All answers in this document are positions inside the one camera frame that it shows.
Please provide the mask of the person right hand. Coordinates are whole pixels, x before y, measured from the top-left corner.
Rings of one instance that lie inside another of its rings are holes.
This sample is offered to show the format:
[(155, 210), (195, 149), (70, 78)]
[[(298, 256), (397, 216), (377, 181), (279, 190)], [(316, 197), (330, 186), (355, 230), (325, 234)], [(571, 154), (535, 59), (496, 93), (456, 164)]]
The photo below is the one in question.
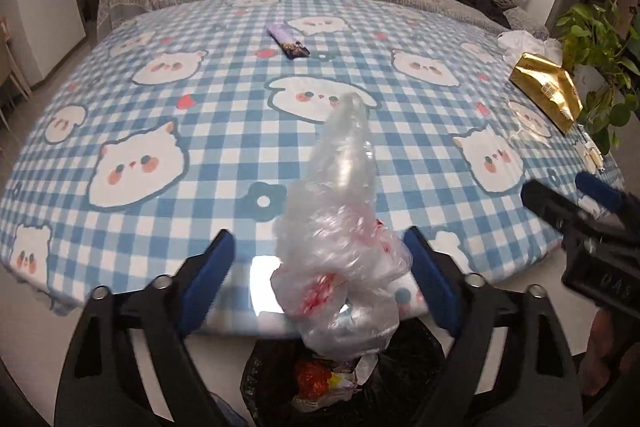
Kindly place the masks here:
[(614, 372), (624, 376), (639, 374), (639, 322), (627, 314), (602, 308), (594, 316), (579, 366), (582, 393), (596, 395)]

